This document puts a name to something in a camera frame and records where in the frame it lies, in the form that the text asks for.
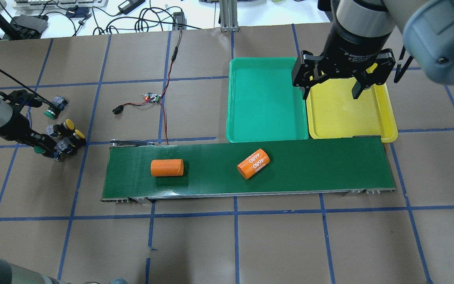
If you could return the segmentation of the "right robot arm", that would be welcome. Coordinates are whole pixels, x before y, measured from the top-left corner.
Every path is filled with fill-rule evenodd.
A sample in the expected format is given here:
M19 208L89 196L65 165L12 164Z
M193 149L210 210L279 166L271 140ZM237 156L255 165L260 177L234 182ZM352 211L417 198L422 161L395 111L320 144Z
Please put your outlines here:
M454 86L454 0L320 0L331 18L319 55L303 50L292 84L307 99L313 86L355 78L352 96L384 84L393 68L399 82L415 60L433 82Z

